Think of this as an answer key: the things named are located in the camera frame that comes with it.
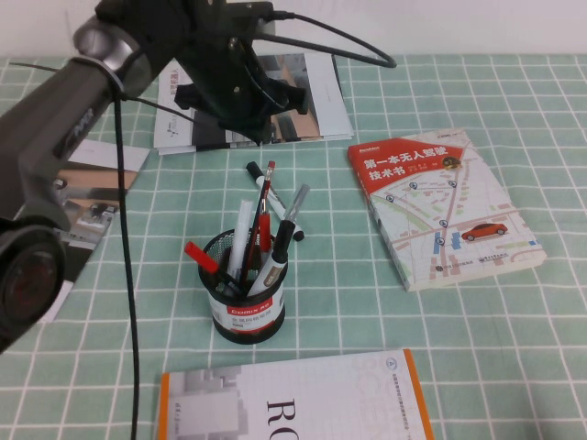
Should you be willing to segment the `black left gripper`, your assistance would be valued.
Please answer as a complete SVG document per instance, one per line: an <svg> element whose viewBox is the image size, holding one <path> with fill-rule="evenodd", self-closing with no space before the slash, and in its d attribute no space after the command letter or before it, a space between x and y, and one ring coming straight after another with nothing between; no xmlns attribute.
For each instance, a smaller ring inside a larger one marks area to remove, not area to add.
<svg viewBox="0 0 587 440"><path fill-rule="evenodd" d="M214 119L225 130L260 144L271 139L271 115L307 114L303 87L268 78L265 92L253 75L258 65L252 47L236 37L192 41L181 51L190 82L177 87L174 102Z"/></svg>

